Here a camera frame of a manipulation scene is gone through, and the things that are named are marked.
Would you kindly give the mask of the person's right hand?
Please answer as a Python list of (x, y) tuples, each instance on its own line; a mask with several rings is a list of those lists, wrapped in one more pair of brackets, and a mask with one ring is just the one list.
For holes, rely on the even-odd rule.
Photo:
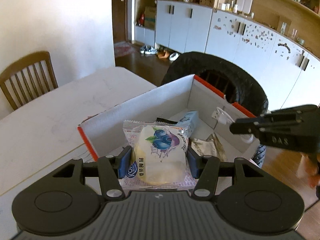
[(308, 185), (313, 189), (319, 186), (319, 153), (301, 153), (296, 175), (299, 179), (307, 179)]

